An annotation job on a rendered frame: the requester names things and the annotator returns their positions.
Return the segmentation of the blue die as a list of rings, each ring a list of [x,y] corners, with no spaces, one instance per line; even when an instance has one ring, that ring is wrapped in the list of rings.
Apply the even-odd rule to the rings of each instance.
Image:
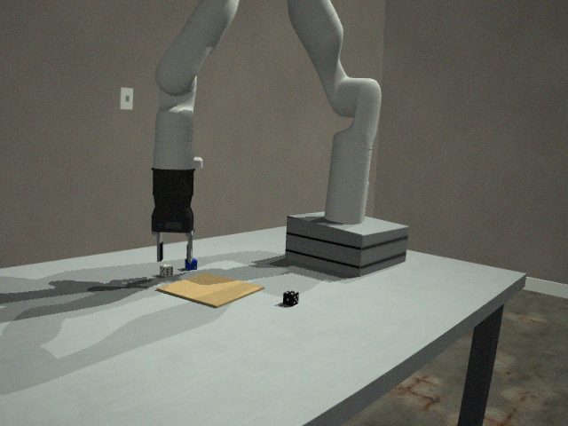
[[[185,268],[189,271],[190,270],[197,270],[197,260],[195,260],[193,258],[191,263],[187,263],[186,260],[185,260]]]

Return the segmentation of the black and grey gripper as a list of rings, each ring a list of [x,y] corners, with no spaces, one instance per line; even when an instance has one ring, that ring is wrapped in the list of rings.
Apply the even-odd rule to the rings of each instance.
[[[157,235],[157,262],[163,260],[162,233],[185,233],[186,262],[193,260],[193,172],[202,168],[193,142],[154,142],[152,235]],[[155,233],[159,232],[159,233]],[[158,235],[159,234],[159,235]]]

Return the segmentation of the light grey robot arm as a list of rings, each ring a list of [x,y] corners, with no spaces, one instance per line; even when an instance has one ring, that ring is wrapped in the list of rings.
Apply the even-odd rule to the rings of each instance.
[[[240,0],[200,0],[181,33],[162,55],[155,141],[193,142],[196,75],[233,21]],[[288,0],[288,16],[314,65],[330,106],[353,118],[333,137],[324,218],[365,220],[372,146],[381,107],[378,82],[350,78],[340,63],[343,27],[330,0]]]

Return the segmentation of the tan flat square mat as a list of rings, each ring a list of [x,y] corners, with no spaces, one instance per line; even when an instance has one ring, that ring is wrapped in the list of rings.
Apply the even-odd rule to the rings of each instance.
[[[263,289],[263,286],[204,273],[156,290],[219,308]]]

